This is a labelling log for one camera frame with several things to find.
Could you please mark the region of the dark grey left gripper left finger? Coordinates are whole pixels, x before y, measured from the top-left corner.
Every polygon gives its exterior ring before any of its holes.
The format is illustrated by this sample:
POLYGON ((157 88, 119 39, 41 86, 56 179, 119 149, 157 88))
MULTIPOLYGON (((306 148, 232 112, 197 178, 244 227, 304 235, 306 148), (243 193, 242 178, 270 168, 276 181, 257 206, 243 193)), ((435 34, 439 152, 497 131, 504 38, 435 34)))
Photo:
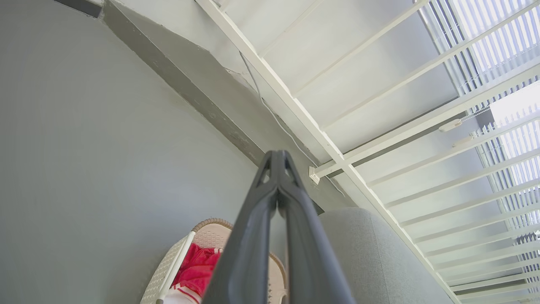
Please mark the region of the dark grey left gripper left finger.
POLYGON ((269 279, 271 219, 277 205, 277 152, 267 152, 202 302, 266 304, 269 279))

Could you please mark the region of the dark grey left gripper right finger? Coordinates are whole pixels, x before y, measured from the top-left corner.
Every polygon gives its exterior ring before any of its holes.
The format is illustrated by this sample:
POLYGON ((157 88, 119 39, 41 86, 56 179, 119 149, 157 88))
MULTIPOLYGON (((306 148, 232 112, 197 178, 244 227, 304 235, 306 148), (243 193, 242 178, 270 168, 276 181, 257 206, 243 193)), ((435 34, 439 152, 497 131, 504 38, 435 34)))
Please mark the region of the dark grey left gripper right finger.
POLYGON ((286 220, 290 304, 355 300, 290 154, 278 152, 278 210, 286 220))

